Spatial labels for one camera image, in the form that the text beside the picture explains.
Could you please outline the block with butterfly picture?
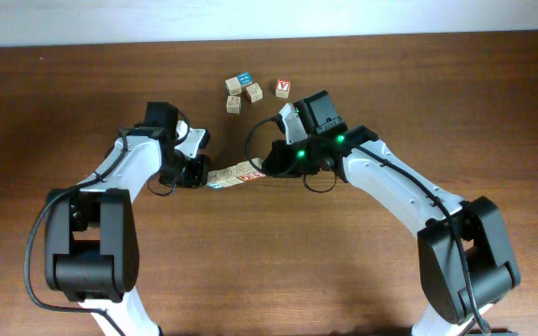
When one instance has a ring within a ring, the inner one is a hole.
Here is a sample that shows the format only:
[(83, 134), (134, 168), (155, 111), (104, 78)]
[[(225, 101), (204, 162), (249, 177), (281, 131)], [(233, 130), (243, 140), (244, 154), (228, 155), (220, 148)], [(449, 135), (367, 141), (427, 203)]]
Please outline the block with butterfly picture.
[(242, 184), (243, 180), (240, 178), (241, 174), (242, 174), (242, 171), (237, 165), (231, 166), (229, 168), (227, 181), (230, 182), (232, 185)]

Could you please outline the block with red I and fish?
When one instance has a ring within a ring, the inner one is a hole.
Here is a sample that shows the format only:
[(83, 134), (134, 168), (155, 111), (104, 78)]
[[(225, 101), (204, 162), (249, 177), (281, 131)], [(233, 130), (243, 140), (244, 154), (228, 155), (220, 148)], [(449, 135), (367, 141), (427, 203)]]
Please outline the block with red I and fish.
[(248, 161), (243, 161), (236, 164), (236, 177), (243, 182), (247, 182), (256, 179), (258, 171)]

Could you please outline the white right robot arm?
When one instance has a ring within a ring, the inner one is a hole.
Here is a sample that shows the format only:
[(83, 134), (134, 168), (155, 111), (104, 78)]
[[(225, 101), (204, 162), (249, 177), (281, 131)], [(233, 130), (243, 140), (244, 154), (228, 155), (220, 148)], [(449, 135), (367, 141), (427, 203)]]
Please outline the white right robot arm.
[(315, 126), (312, 110), (286, 104), (269, 118), (285, 137), (262, 168), (274, 177), (321, 170), (366, 192), (418, 243), (419, 278), (428, 301), (413, 335), (493, 335), (484, 314), (521, 281), (500, 208), (481, 196), (466, 201), (417, 173), (364, 126), (349, 129), (329, 116)]

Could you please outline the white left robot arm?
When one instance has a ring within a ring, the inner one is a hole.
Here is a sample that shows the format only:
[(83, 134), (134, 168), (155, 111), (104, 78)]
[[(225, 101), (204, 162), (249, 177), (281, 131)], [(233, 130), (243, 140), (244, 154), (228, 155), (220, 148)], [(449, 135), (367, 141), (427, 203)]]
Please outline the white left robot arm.
[(71, 313), (92, 315), (106, 335), (160, 335), (136, 289), (139, 247), (133, 203), (157, 175), (170, 190), (205, 184), (210, 135), (181, 120), (174, 128), (120, 130), (91, 175), (53, 190), (37, 224), (45, 226), (45, 279), (71, 301)]

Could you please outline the block with bird picture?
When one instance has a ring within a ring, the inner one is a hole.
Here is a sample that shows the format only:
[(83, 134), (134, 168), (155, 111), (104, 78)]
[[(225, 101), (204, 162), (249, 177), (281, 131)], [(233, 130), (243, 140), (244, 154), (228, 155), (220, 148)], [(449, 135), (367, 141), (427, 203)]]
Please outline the block with bird picture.
[(230, 168), (225, 168), (217, 171), (216, 178), (217, 184), (220, 185), (222, 188), (227, 188), (234, 184), (232, 181), (233, 172)]

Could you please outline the block with red letter side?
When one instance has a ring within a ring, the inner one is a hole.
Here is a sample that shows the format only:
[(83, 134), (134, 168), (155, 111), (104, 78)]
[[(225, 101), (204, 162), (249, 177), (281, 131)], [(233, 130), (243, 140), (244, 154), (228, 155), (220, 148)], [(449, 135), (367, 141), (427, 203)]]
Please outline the block with red letter side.
[(265, 173), (262, 171), (263, 160), (261, 158), (253, 158), (251, 160), (252, 175), (255, 178), (265, 177)]

